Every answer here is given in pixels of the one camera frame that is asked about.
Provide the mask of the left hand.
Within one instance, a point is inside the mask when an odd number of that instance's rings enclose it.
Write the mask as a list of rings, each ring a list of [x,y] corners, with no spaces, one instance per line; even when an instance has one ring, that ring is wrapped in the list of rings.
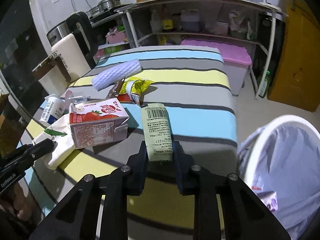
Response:
[[[1,193],[1,211],[7,211],[24,222],[38,223],[43,217],[24,180]]]

